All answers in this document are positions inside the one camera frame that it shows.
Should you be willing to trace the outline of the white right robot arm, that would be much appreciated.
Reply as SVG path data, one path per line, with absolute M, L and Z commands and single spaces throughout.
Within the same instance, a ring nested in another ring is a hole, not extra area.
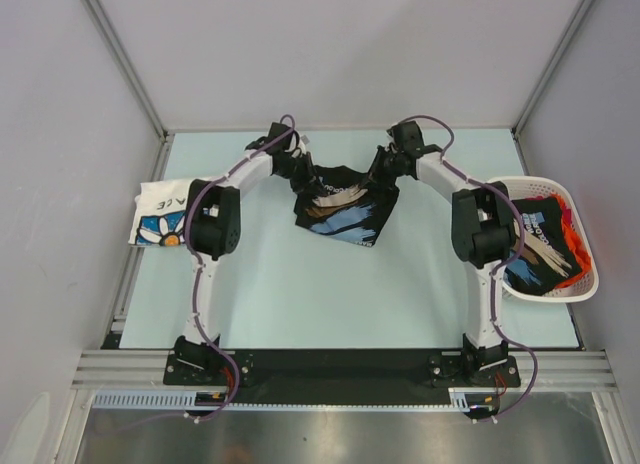
M 378 148 L 367 180 L 391 184 L 410 176 L 450 203 L 451 243 L 464 264 L 469 298 L 458 375 L 484 385 L 509 358 L 500 310 L 505 268 L 521 251 L 513 248 L 522 230 L 519 213 L 502 182 L 481 182 L 451 164 L 450 144 L 425 144 L 416 120 L 404 119 L 387 134 L 390 142 Z

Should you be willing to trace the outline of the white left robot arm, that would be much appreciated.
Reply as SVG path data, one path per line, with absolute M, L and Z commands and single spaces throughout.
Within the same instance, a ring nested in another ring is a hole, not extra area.
M 233 377 L 239 373 L 233 358 L 219 347 L 220 333 L 205 328 L 205 318 L 212 307 L 221 259 L 233 253 L 240 241 L 241 199 L 272 175 L 288 180 L 296 194 L 323 190 L 290 114 L 272 123 L 268 134 L 251 142 L 242 158 L 221 176 L 196 179 L 189 186 L 183 231 L 193 258 L 191 321 L 195 335 L 180 336 L 173 355 L 199 383 L 210 383 L 220 373 Z

